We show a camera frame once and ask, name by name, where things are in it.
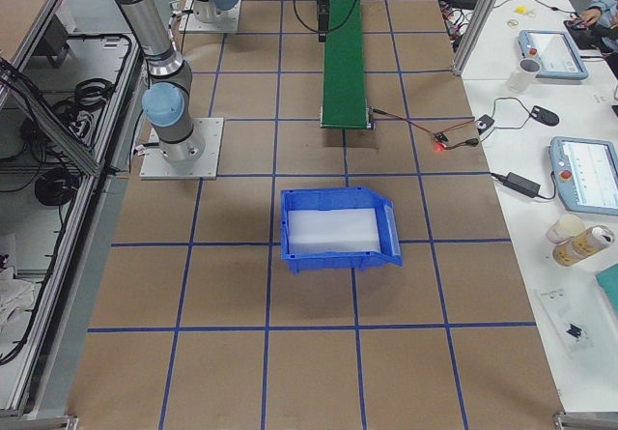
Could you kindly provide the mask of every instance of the white table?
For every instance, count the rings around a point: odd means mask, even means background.
[[[568,0],[541,1],[571,9]],[[514,9],[519,5],[533,15],[516,14]],[[586,63],[590,77],[584,81],[537,79],[521,95],[506,88],[505,80],[520,58],[520,30],[562,30],[567,17],[532,0],[508,2],[490,15],[463,72],[465,90],[477,118],[492,113],[495,98],[511,96],[517,96],[528,108],[538,104],[560,116],[555,128],[530,120],[521,130],[497,130],[483,143],[492,172],[520,174],[541,184],[545,196],[552,191],[548,158],[552,137],[610,140],[618,146],[618,118],[611,110],[611,105],[618,103],[613,99],[616,79],[604,62]],[[516,19],[520,25],[510,28],[509,19]],[[525,117],[512,100],[499,101],[494,116],[502,127],[519,126]],[[560,200],[531,200],[499,184],[496,191],[565,411],[618,411],[618,321],[594,277],[618,262],[618,244],[571,268],[562,268],[552,260],[553,245],[545,237],[550,225],[566,213]],[[604,224],[618,234],[618,217],[579,216],[588,226]],[[560,306],[564,317],[585,327],[589,337],[585,349],[572,351],[560,339],[538,295],[553,290],[563,290]]]

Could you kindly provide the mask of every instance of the brown tiled surface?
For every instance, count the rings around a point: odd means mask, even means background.
[[[482,149],[437,152],[389,116],[320,130],[323,47],[291,0],[242,6],[237,35],[185,41],[192,114],[228,119],[219,178],[129,179],[70,401],[80,425],[550,428],[558,400]],[[313,2],[298,10],[313,22]],[[435,0],[362,13],[369,104],[432,130],[469,119]],[[404,265],[292,275],[281,190],[345,185],[393,201]]]

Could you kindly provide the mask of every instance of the hand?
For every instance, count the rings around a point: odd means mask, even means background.
[[[579,15],[581,16],[581,20],[585,22],[587,26],[592,26],[596,24],[601,17],[601,10],[598,8],[591,8],[590,10],[586,10]]]

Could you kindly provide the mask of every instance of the tablet screen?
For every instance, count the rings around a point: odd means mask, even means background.
[[[549,72],[579,72],[571,49],[562,34],[529,33],[532,46],[538,51],[543,67]]]
[[[565,141],[576,186],[577,203],[598,208],[618,208],[618,175],[606,145]]]

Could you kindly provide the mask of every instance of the green conveyor belt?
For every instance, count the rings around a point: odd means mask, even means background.
[[[330,27],[344,21],[354,0],[331,0]],[[349,21],[328,34],[324,47],[322,127],[369,129],[360,0]]]

